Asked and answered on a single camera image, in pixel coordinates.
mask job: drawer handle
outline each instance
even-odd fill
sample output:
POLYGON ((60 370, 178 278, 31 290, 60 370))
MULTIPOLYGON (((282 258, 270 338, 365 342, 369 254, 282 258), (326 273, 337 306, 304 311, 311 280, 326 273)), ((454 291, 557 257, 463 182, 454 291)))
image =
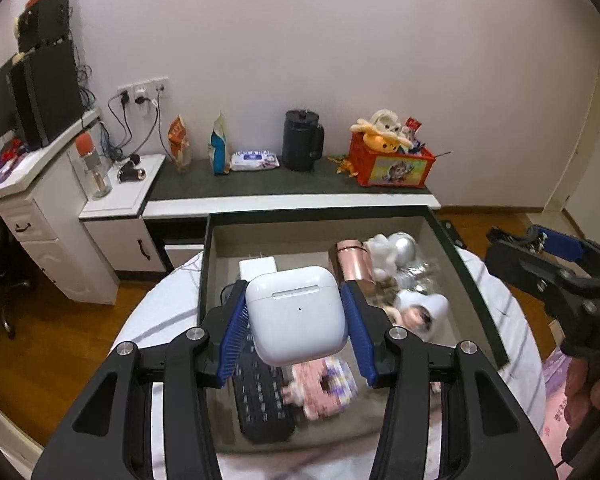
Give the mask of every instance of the drawer handle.
POLYGON ((26 231, 30 227, 31 227, 31 224, 29 222, 27 222, 27 226, 26 227, 20 227, 18 224, 16 224, 16 232, 17 233, 23 233, 24 231, 26 231))
POLYGON ((151 261, 151 256, 149 256, 147 254, 147 252, 144 250, 144 245, 142 245, 142 240, 138 240, 138 245, 140 246, 140 252, 142 253, 142 256, 144 256, 148 261, 151 261))

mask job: white bedsheet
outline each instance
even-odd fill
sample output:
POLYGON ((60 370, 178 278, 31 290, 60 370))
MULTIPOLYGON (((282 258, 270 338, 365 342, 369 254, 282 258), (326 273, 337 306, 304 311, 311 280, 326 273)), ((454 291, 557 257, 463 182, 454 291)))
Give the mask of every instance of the white bedsheet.
MULTIPOLYGON (((540 431, 546 397, 542 363, 525 316, 509 289, 491 276, 483 262, 458 249, 487 304, 509 355, 500 375, 509 385, 531 423, 540 431)), ((129 316, 112 348, 134 341, 140 348, 171 341, 198 324, 198 291, 202 254, 172 272, 155 286, 129 316)), ((310 451, 270 455, 218 454, 222 478, 230 480, 366 480, 376 453, 378 437, 310 451)), ((154 478, 166 479, 162 435, 162 385, 154 385, 152 400, 152 453, 154 478)), ((438 476, 440 422, 429 429, 426 479, 438 476)))

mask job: white cabinet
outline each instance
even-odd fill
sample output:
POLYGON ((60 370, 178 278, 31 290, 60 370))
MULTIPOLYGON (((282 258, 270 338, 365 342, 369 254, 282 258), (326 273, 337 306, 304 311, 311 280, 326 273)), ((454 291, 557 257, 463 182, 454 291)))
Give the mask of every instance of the white cabinet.
POLYGON ((115 303, 119 280, 78 220, 86 203, 65 150, 29 189, 0 200, 0 216, 68 298, 115 303))
POLYGON ((82 271, 74 265, 71 256, 58 240, 23 242, 22 247, 68 298, 75 301, 98 299, 98 291, 91 288, 82 271))
POLYGON ((115 270, 166 272, 141 218, 93 220, 84 225, 115 270))

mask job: electric kettle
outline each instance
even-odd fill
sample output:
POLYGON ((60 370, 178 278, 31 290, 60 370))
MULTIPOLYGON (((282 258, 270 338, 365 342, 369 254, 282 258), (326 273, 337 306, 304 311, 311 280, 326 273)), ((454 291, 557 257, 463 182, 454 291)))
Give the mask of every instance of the electric kettle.
POLYGON ((286 113, 282 140, 282 164, 289 170, 311 171, 322 157, 324 128, 320 116, 310 110, 289 110, 286 113))

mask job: dark desk top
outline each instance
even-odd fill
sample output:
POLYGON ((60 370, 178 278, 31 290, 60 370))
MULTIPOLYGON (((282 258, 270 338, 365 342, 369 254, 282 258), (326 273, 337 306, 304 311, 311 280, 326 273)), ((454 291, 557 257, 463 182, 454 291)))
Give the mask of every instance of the dark desk top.
POLYGON ((194 160, 189 171, 180 174, 170 161, 160 168, 147 200, 179 200, 221 196, 257 196, 289 194, 430 194, 429 189, 414 187, 359 186, 355 178, 336 174, 337 164, 322 158, 308 172, 291 171, 282 166, 275 170, 232 171, 213 175, 208 160, 194 160))

